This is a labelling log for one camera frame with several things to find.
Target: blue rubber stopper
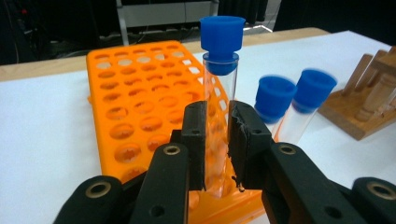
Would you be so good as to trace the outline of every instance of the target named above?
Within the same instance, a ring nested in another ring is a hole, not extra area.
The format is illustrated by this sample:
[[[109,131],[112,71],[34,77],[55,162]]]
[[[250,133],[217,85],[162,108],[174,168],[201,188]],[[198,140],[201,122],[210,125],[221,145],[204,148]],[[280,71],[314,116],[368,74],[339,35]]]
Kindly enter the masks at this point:
[[[213,75],[228,75],[237,66],[237,63],[228,63],[239,58],[234,52],[242,48],[245,19],[211,16],[200,19],[200,22],[201,48],[208,51],[205,59],[212,62],[207,69]]]
[[[305,69],[297,82],[293,106],[300,113],[309,114],[318,109],[337,85],[336,79],[317,69]]]
[[[296,92],[297,87],[284,77],[271,75],[260,78],[254,107],[262,121],[267,124],[278,122]]]

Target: glass test tube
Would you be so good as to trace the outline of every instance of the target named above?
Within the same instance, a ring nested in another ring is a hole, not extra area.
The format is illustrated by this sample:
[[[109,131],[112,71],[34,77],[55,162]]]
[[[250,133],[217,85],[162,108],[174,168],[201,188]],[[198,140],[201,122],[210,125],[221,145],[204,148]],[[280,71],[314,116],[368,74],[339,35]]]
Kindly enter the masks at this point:
[[[297,92],[274,137],[275,142],[297,145],[306,126],[327,99],[337,81],[317,69],[305,69],[297,82]]]
[[[254,108],[273,138],[296,91],[294,83],[279,75],[264,76],[259,80]]]
[[[234,98],[237,76],[238,55],[226,63],[210,61],[204,55],[206,110],[206,156],[205,176],[207,192],[221,197],[228,152],[228,110]]]
[[[200,19],[204,55],[206,113],[205,184],[215,197],[225,195],[228,152],[228,107],[235,93],[236,71],[245,19],[213,16]]]

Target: white table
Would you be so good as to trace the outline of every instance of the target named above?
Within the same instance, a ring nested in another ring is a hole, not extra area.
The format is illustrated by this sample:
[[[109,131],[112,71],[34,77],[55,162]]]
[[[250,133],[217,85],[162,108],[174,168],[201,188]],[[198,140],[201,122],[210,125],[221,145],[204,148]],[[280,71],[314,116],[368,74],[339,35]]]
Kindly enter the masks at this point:
[[[297,81],[307,67],[333,74],[340,90],[361,55],[379,49],[389,46],[350,32],[243,48],[236,98],[254,105],[261,76]],[[81,182],[101,174],[89,95],[86,71],[0,82],[0,223],[49,223]],[[395,134],[393,124],[356,141],[316,114],[298,146],[346,187],[360,176],[396,184]]]

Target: wooden block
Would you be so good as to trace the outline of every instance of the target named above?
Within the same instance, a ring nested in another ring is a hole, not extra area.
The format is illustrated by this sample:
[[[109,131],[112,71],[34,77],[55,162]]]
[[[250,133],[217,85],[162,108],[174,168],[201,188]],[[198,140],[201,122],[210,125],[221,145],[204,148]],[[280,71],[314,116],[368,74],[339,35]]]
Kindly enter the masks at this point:
[[[361,140],[396,121],[396,110],[394,109],[386,111],[382,115],[375,115],[365,122],[355,119],[356,113],[360,111],[371,89],[366,88],[360,93],[352,92],[348,97],[342,96],[342,91],[334,92],[318,112],[344,132]]]
[[[355,90],[357,84],[361,83],[360,81],[361,76],[366,70],[367,66],[370,64],[370,61],[372,59],[373,59],[373,55],[371,54],[363,54],[363,56],[361,56],[361,60],[359,61],[358,66],[356,66],[355,71],[353,71],[352,76],[350,77],[349,81],[347,82],[346,86],[341,92],[343,96],[348,96],[350,93],[352,93]]]
[[[372,62],[372,65],[383,73],[389,73],[396,76],[396,53],[391,53],[376,59]]]
[[[374,56],[374,59],[380,58],[387,55],[387,52],[384,50],[379,50],[376,55]],[[378,71],[373,68],[371,65],[367,67],[367,69],[364,71],[363,75],[361,75],[361,79],[359,80],[358,84],[356,85],[355,91],[362,91],[364,88],[367,86],[373,87],[376,82],[376,77],[379,77]]]

